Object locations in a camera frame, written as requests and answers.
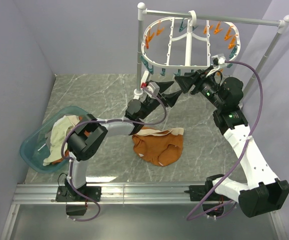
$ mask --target laundry basket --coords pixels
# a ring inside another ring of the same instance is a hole
[[[65,115],[83,116],[88,114],[85,110],[77,106],[68,106],[60,110],[56,115],[46,121],[38,130],[31,134],[20,147],[20,155],[23,160],[38,173],[53,173],[67,164],[64,160],[57,164],[43,166],[44,159],[49,157],[50,151],[46,145],[46,134],[50,132],[56,121]]]

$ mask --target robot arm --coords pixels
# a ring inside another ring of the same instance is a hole
[[[223,59],[215,59],[214,64],[218,62],[225,63]],[[243,83],[235,77],[228,77],[222,85],[218,85],[210,74],[213,70],[198,70],[185,76],[176,76],[175,80],[185,93],[194,85],[190,93],[202,93],[217,108],[213,112],[214,123],[238,157],[248,140],[246,151],[240,161],[247,185],[227,177],[215,192],[239,203],[241,210],[249,218],[278,210],[289,194],[289,184],[286,180],[279,180],[265,161],[253,137],[249,136],[250,127],[238,106],[243,97]],[[221,174],[208,177],[205,184],[207,192],[223,176]]]
[[[182,93],[181,90],[165,94],[174,82],[154,82],[144,83],[148,91],[139,97],[135,97],[128,103],[125,116],[120,119],[105,120],[96,118],[92,114],[83,116],[82,120],[74,128],[74,132],[67,140],[69,155],[73,163],[69,165],[69,175],[64,185],[70,193],[73,201],[79,201],[81,198],[74,191],[73,187],[79,192],[85,192],[87,188],[86,171],[89,160],[98,150],[105,138],[118,135],[133,135],[140,131],[142,120],[145,119],[160,104],[165,107],[173,107],[178,97]]]

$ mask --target white rack frame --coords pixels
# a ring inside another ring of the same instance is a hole
[[[182,34],[181,36],[178,37],[173,37],[174,35],[174,24],[175,24],[175,20],[187,20],[187,27],[186,27],[186,33]],[[169,42],[168,42],[168,52],[166,54],[166,63],[161,64],[161,63],[157,63],[153,60],[151,60],[148,56],[147,56],[147,52],[146,52],[146,36],[149,33],[149,30],[152,31],[153,27],[158,25],[159,23],[163,23],[165,21],[171,21],[171,26],[170,26],[170,35],[169,35]],[[151,65],[161,68],[161,69],[185,69],[185,70],[200,70],[200,69],[206,69],[208,67],[210,67],[210,62],[211,62],[211,54],[210,54],[210,24],[209,24],[209,20],[206,20],[206,37],[202,37],[202,36],[198,36],[195,33],[193,33],[193,27],[192,25],[190,25],[190,21],[191,19],[189,18],[182,18],[182,17],[164,17],[161,19],[158,19],[156,21],[154,21],[153,23],[151,23],[146,30],[143,33],[142,36],[142,45],[141,45],[141,53],[143,58]],[[233,55],[232,58],[230,58],[230,61],[233,61],[237,58],[237,56],[239,55],[240,49],[241,49],[241,42],[240,42],[240,35],[239,35],[239,31],[238,28],[232,23],[232,22],[228,22],[225,21],[223,22],[227,25],[229,25],[229,27],[231,27],[231,29],[234,31],[234,35],[236,37],[236,46],[237,46],[237,50],[235,52],[235,54]],[[184,65],[170,65],[170,56],[171,56],[171,47],[172,47],[172,43],[182,40],[186,38],[186,44],[185,44],[185,62]],[[191,64],[191,56],[192,56],[192,44],[193,44],[193,38],[198,40],[198,41],[203,41],[206,42],[206,65],[202,65],[202,66],[198,66],[198,65],[192,65]]]

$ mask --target purple tube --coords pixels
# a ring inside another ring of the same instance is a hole
[[[256,72],[256,70],[244,63],[244,62],[240,62],[240,61],[225,61],[225,63],[227,64],[239,64],[239,65],[243,65],[243,66],[246,66],[248,67],[249,69],[251,69],[254,73],[254,75],[256,76],[256,79],[258,81],[258,84],[259,84],[259,90],[260,90],[260,104],[259,104],[259,111],[258,111],[258,115],[256,117],[256,120],[254,122],[254,125],[253,127],[251,128],[250,130],[250,133],[248,136],[251,136],[253,134],[253,132],[255,131],[257,125],[258,125],[258,122],[259,122],[259,119],[260,119],[260,115],[261,115],[261,111],[262,111],[262,108],[263,108],[263,100],[264,100],[264,94],[263,94],[263,86],[261,84],[261,80],[260,80],[260,77],[258,75],[258,73]],[[246,153],[246,150],[247,150],[247,146],[248,146],[248,143],[249,143],[249,140],[247,139],[245,141],[245,144],[243,146],[243,149],[242,149],[242,152],[241,152],[241,155],[239,156],[238,160],[235,162],[235,164],[232,166],[232,168],[210,189],[210,191],[201,199],[201,201],[189,212],[189,214],[186,216],[186,220],[187,221],[190,221],[190,220],[193,220],[193,219],[196,219],[196,218],[199,218],[201,217],[202,215],[204,215],[205,213],[207,213],[208,211],[204,211],[204,212],[201,212],[197,215],[193,215],[193,213],[207,200],[207,198],[214,192],[214,190],[235,170],[235,168],[239,165],[239,163],[241,162],[241,160],[243,159],[243,156],[245,155]],[[215,206],[211,209],[216,209],[216,208],[219,208],[221,205],[218,205],[218,206]]]

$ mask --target metal base plate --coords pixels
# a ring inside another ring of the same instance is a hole
[[[101,187],[100,186],[87,186],[84,189],[83,194],[86,195],[87,197],[99,202],[100,196],[101,196]],[[85,199],[82,196],[74,197],[70,194],[70,192],[68,191],[66,186],[59,186],[57,189],[55,201],[67,203],[67,202],[81,202],[81,201],[85,201]]]

